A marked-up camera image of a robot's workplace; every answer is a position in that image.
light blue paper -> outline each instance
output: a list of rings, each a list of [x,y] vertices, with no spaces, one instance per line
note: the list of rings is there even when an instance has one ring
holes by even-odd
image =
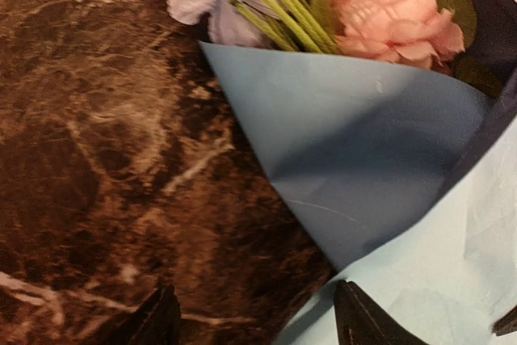
[[[407,66],[202,48],[267,177],[339,270],[429,210],[490,110],[471,86]]]
[[[340,273],[274,345],[338,345],[338,279],[430,345],[515,345],[517,333],[491,329],[517,305],[517,120],[422,221]]]

marble countertop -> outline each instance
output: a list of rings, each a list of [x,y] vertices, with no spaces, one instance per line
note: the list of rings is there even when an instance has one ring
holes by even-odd
[[[0,343],[95,343],[161,284],[269,343],[332,275],[165,0],[0,0]]]

brown marble surface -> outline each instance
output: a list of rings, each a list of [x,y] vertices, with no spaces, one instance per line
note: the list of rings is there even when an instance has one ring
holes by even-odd
[[[269,343],[331,276],[165,0],[0,0],[0,344],[95,343],[172,283]]]

bouquet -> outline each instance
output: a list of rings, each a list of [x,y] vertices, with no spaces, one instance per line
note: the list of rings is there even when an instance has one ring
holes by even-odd
[[[201,47],[259,162],[338,277],[424,341],[492,341],[517,302],[515,0],[167,4],[206,29]],[[328,288],[278,344],[338,343],[327,302]]]

green leaf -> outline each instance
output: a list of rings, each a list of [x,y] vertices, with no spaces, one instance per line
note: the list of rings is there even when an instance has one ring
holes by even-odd
[[[330,0],[310,0],[309,7],[310,13],[320,23],[325,32],[334,35],[338,26],[338,20],[332,10]]]
[[[481,62],[470,56],[461,56],[454,63],[454,78],[468,83],[492,99],[496,99],[504,87],[501,80]]]
[[[465,48],[474,43],[477,34],[477,12],[472,0],[437,0],[440,9],[454,11],[453,21],[457,23],[464,35]]]

